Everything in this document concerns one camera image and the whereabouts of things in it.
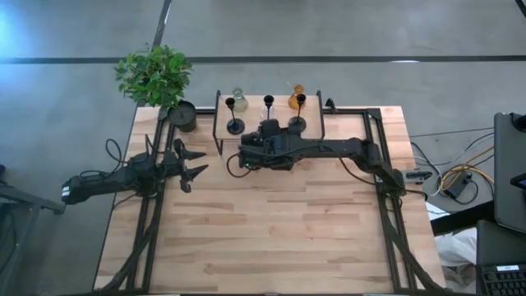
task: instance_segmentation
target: black stand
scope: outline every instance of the black stand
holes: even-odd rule
[[[274,97],[272,95],[266,95],[265,98],[263,98],[263,101],[265,102],[266,107],[266,120],[269,120],[270,108],[272,107],[272,103],[274,103]]]
[[[227,131],[233,135],[239,135],[245,131],[245,123],[241,119],[230,119],[227,123]]]
[[[307,122],[305,119],[301,118],[299,114],[302,112],[302,106],[305,104],[305,99],[307,97],[304,94],[298,95],[298,115],[294,116],[293,118],[290,118],[288,121],[288,128],[290,129],[296,129],[300,132],[305,131],[305,128],[307,128]]]
[[[239,135],[245,131],[245,123],[239,118],[236,119],[233,115],[233,106],[236,104],[236,100],[234,98],[228,98],[224,102],[230,109],[230,112],[232,112],[232,119],[227,123],[227,131],[232,135]]]

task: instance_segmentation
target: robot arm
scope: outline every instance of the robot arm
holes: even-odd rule
[[[112,173],[98,173],[90,176],[75,176],[62,185],[62,201],[68,205],[86,201],[92,196],[106,193],[134,190],[137,196],[150,197],[157,192],[159,184],[166,178],[181,176],[181,189],[190,192],[188,182],[208,165],[188,169],[185,160],[194,160],[206,153],[185,149],[180,139],[173,142],[175,152],[165,152],[163,161],[155,164],[152,155],[141,153],[127,161],[127,165]]]
[[[265,120],[257,132],[243,135],[239,167],[290,170],[304,158],[350,158],[366,173],[377,175],[390,193],[405,195],[404,176],[382,158],[375,143],[348,140],[304,140],[300,132],[280,128],[276,119]]]

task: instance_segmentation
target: gray floor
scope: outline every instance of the gray floor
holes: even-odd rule
[[[0,0],[0,58],[123,56],[153,41],[162,6],[163,0]],[[174,0],[163,42],[194,57],[504,55],[524,53],[525,27],[513,0]],[[525,62],[195,65],[186,94],[210,106],[217,89],[288,94],[301,83],[338,105],[402,105],[409,133],[422,135],[491,127],[496,112],[526,113],[525,75]],[[117,92],[109,64],[0,65],[0,106],[7,181],[54,201],[73,174],[113,167],[104,141],[112,137],[125,147],[135,111]],[[484,133],[413,140],[441,162]],[[492,175],[491,162],[481,168]],[[479,183],[476,202],[489,200]],[[430,201],[460,209],[444,197]],[[43,213],[16,295],[89,291],[110,203],[96,197],[62,216]]]

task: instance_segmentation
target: cable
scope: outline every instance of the cable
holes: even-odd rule
[[[459,132],[478,132],[478,131],[486,131],[494,129],[494,127],[483,127],[483,128],[472,128],[468,130],[460,130],[460,131],[452,131],[452,132],[434,132],[434,133],[428,133],[428,134],[422,134],[422,135],[414,135],[409,137],[420,137],[420,136],[439,136],[439,135],[447,135],[447,134],[454,134]]]
[[[122,204],[122,203],[125,202],[125,201],[128,201],[130,198],[132,198],[132,197],[134,197],[134,196],[136,196],[136,195],[137,195],[137,193],[133,193],[133,194],[131,194],[129,197],[126,197],[125,199],[123,199],[123,200],[117,202],[115,205],[113,205],[112,210],[115,210],[115,208],[116,208],[118,205]]]
[[[493,135],[493,132],[490,132],[484,136],[480,136],[479,138],[477,138],[475,141],[471,142],[459,155],[457,155],[456,157],[454,157],[452,160],[450,161],[446,161],[446,162],[442,162],[442,163],[439,163],[439,164],[434,164],[435,166],[439,166],[439,165],[446,165],[446,164],[450,164],[454,161],[456,161],[457,159],[459,159],[460,157],[462,157],[462,155],[466,154],[468,151],[470,151],[471,149],[475,148],[476,146],[479,146],[481,145],[483,142],[489,140],[492,138],[492,135]],[[422,149],[414,142],[411,142],[411,145],[415,146],[418,148],[418,150],[420,151],[420,153],[422,155],[424,155]]]
[[[228,160],[227,160],[227,170],[228,170],[228,173],[230,173],[230,175],[234,178],[243,178],[243,177],[246,177],[251,171],[252,169],[248,169],[248,172],[242,174],[242,175],[235,175],[232,173],[232,171],[230,170],[230,160],[232,160],[232,158],[234,158],[235,156],[239,157],[239,153],[235,154],[235,155],[231,155]]]
[[[441,188],[442,188],[442,191],[444,190],[447,190],[450,188],[450,186],[448,188],[443,188],[443,185],[445,183],[445,181],[447,181],[447,179],[449,177],[452,176],[453,173],[456,173],[457,175],[459,175],[460,172],[464,171],[464,170],[468,170],[468,171],[472,171],[472,172],[476,172],[478,174],[480,174],[481,176],[483,176],[484,178],[490,180],[491,183],[495,183],[493,181],[493,179],[486,175],[486,173],[484,173],[483,171],[481,171],[480,169],[476,169],[476,168],[473,168],[473,167],[466,167],[465,164],[461,164],[460,166],[457,166],[457,167],[454,167],[452,168],[448,173],[445,174],[445,176],[442,178],[442,182],[441,182]]]
[[[475,160],[476,158],[482,156],[482,155],[485,155],[487,152],[489,152],[490,150],[493,150],[493,146],[489,147],[488,149],[484,150],[483,152],[475,155],[474,157],[470,158],[468,161],[466,161],[465,165],[469,164],[470,162],[472,162],[473,160]],[[453,186],[454,182],[456,182],[456,180],[459,178],[460,176],[460,173],[458,172],[454,177],[453,177],[453,180],[451,180],[447,185],[444,186],[444,183],[445,183],[445,180],[446,180],[446,176],[444,176],[442,178],[442,181],[441,181],[441,189],[444,191],[444,190],[447,190],[449,188],[451,188],[451,186]]]
[[[472,203],[478,196],[478,184],[476,182],[474,182],[474,181],[470,181],[470,183],[475,185],[475,194],[473,195],[472,199],[470,199],[469,201],[459,201],[459,200],[456,200],[456,199],[452,198],[452,200],[457,202],[460,205],[463,205],[463,206],[466,206],[466,205]],[[460,210],[444,210],[442,213],[438,213],[438,212],[435,212],[435,211],[432,211],[432,210],[427,210],[427,212],[435,214],[435,215],[443,215],[443,214],[458,213],[458,212],[460,212]]]
[[[427,195],[427,193],[425,192],[421,192],[419,190],[413,190],[413,189],[405,189],[406,192],[411,192],[411,193],[417,193],[417,194],[420,194],[421,196],[424,197],[424,201],[427,201],[427,198],[429,198],[429,196]]]
[[[108,146],[108,143],[113,143],[115,145],[115,147],[117,148],[117,153],[118,153],[118,157],[116,157],[115,155],[113,155],[113,153],[109,150],[109,146]],[[148,148],[148,145],[150,144],[150,146],[153,148],[154,146],[151,144],[151,141],[150,141],[150,138],[148,137],[148,135],[145,135],[145,147],[146,147],[146,154],[147,155],[150,155],[150,149]],[[106,150],[106,153],[108,153],[109,157],[111,157],[112,160],[115,160],[117,161],[117,164],[115,165],[115,168],[113,168],[113,170],[111,172],[104,172],[104,171],[101,171],[101,170],[97,170],[97,169],[88,169],[88,170],[85,170],[83,172],[81,172],[79,174],[79,177],[81,178],[81,181],[83,181],[83,179],[85,177],[89,177],[89,176],[85,176],[87,173],[95,173],[95,174],[98,174],[99,177],[100,177],[100,180],[103,181],[105,180],[107,177],[111,176],[112,174],[114,174],[115,172],[117,172],[117,170],[122,166],[122,164],[130,164],[129,161],[124,161],[124,158],[122,157],[122,151],[121,151],[121,147],[119,146],[119,144],[112,138],[109,138],[106,140],[106,143],[104,144],[104,148]],[[147,161],[148,158],[145,158],[144,160],[137,160],[135,161],[136,163],[139,163],[139,162],[145,162]]]
[[[146,144],[146,153],[148,155],[150,154],[150,150],[148,149],[148,146],[151,147],[152,152],[155,151],[154,144],[151,143],[150,137],[148,136],[148,134],[145,134],[145,144]],[[156,151],[156,152],[159,154],[164,154],[164,151]]]
[[[490,156],[486,157],[486,159],[484,159],[484,160],[482,160],[482,161],[479,161],[479,162],[477,162],[476,164],[468,165],[467,167],[469,167],[469,168],[471,168],[471,167],[475,168],[476,166],[478,166],[478,165],[480,165],[480,164],[482,164],[482,163],[484,163],[484,162],[490,160],[492,157],[493,157],[493,155],[490,155]],[[452,170],[452,168],[446,170],[444,173],[448,173],[450,170]],[[488,179],[486,179],[486,177],[484,177],[484,176],[483,176],[483,178],[484,178],[484,180],[486,180],[486,182],[490,185],[491,196],[492,196],[492,197],[495,196],[495,193],[494,193],[494,191],[493,191],[493,187],[492,187],[490,181],[489,181]],[[437,190],[435,193],[431,194],[432,197],[434,197],[435,195],[437,195],[438,193],[440,193],[440,191],[441,191],[441,188],[440,188],[440,185],[441,185],[441,179],[442,179],[442,175],[438,175],[438,176],[436,176],[436,179],[435,179],[434,184],[436,184],[436,185],[438,186],[438,190]]]

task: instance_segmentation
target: electronic device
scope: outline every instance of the electronic device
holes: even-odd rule
[[[305,131],[305,128],[307,128],[307,122],[304,118],[299,116],[306,99],[307,97],[304,94],[299,94],[296,97],[296,100],[298,101],[298,115],[290,118],[288,121],[288,127],[299,129],[300,132]]]
[[[526,117],[495,114],[495,220],[526,233]]]
[[[513,177],[510,180],[510,184],[526,190],[526,173],[523,173],[517,177]]]
[[[72,177],[62,185],[62,201],[67,205],[75,205],[92,196],[128,190],[135,191],[139,197],[152,197],[166,178],[175,176],[181,176],[181,190],[190,192],[189,182],[205,170],[208,164],[188,169],[185,160],[194,160],[205,156],[206,153],[186,150],[180,139],[173,141],[173,147],[175,152],[165,151],[160,164],[155,163],[153,155],[144,152],[131,157],[126,162],[119,160],[126,165],[119,168],[118,164],[111,173],[86,171],[96,174],[84,176],[81,173]]]
[[[487,295],[526,295],[526,265],[482,266],[478,273]]]
[[[247,168],[249,172],[262,168],[290,170],[294,164],[305,158],[339,158],[344,164],[342,157],[346,157],[354,161],[360,170],[375,174],[384,183],[387,192],[398,196],[405,195],[402,173],[392,169],[382,159],[375,143],[358,138],[305,140],[300,134],[301,129],[296,125],[281,128],[276,119],[261,122],[257,132],[241,136],[241,145],[236,154],[239,157],[239,167]]]
[[[232,135],[239,135],[240,133],[245,131],[245,123],[243,120],[233,116],[233,108],[236,104],[236,100],[234,98],[228,98],[224,101],[224,103],[227,105],[227,107],[230,109],[230,112],[232,113],[232,119],[230,119],[227,122],[227,131]]]

